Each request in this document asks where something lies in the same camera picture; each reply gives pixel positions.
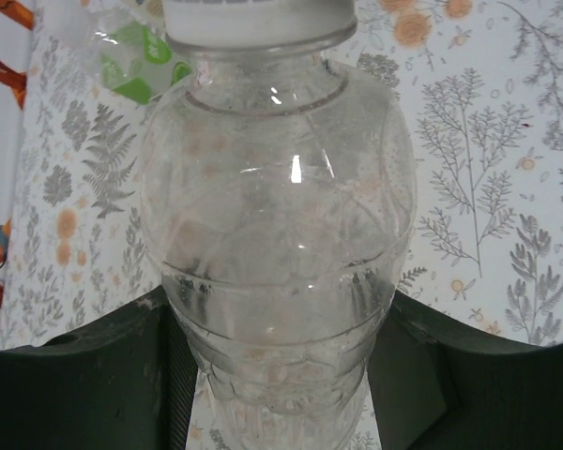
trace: plastic bottle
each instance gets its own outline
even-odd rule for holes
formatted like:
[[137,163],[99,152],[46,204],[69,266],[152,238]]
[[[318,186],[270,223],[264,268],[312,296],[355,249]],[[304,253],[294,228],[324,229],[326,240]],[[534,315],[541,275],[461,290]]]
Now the plastic bottle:
[[166,42],[124,9],[90,12],[78,1],[53,0],[43,19],[48,32],[75,51],[88,75],[140,104],[191,72]]
[[194,71],[145,136],[142,224],[225,443],[343,450],[415,217],[403,115],[322,57],[354,0],[163,5]]

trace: botanical print fabric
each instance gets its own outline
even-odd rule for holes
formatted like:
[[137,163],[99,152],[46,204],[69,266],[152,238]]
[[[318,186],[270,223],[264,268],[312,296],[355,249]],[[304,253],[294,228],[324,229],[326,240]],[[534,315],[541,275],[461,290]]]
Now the botanical print fabric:
[[[157,3],[136,6],[158,17]],[[28,72],[3,348],[41,344],[159,282],[138,211],[150,108],[83,75],[43,32],[44,5]],[[489,333],[563,342],[563,0],[356,5],[357,34],[330,53],[394,90],[418,164],[401,289]],[[190,449],[227,448],[209,399],[201,377]],[[380,448],[373,418],[369,401],[350,450]]]

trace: bottle cap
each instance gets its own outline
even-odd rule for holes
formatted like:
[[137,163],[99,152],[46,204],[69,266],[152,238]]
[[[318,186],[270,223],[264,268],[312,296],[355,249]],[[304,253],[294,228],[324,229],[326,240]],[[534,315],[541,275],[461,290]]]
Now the bottle cap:
[[272,48],[354,26],[355,0],[163,0],[173,42],[208,49]]
[[72,49],[85,47],[94,31],[92,17],[79,1],[48,2],[43,20],[46,31]]

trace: bottle neck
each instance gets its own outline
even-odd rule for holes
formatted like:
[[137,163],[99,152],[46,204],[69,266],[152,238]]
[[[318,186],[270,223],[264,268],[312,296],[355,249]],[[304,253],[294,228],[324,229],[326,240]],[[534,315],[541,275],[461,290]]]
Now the bottle neck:
[[219,113],[287,115],[322,106],[346,86],[346,77],[320,52],[233,60],[195,60],[188,99]]

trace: floral tablecloth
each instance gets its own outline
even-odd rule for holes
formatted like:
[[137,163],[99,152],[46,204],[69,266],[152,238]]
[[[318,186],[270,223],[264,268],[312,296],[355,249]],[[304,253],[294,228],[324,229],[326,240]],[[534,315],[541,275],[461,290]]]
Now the floral tablecloth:
[[[158,0],[127,2],[160,23]],[[43,32],[44,5],[38,0],[2,348],[41,344],[158,283],[138,212],[150,108],[86,78]],[[333,57],[395,90],[416,150],[417,234],[401,289],[489,333],[562,342],[563,0],[357,0],[357,8],[359,31]],[[201,378],[190,449],[227,448],[209,405]],[[368,402],[349,448],[379,447]]]

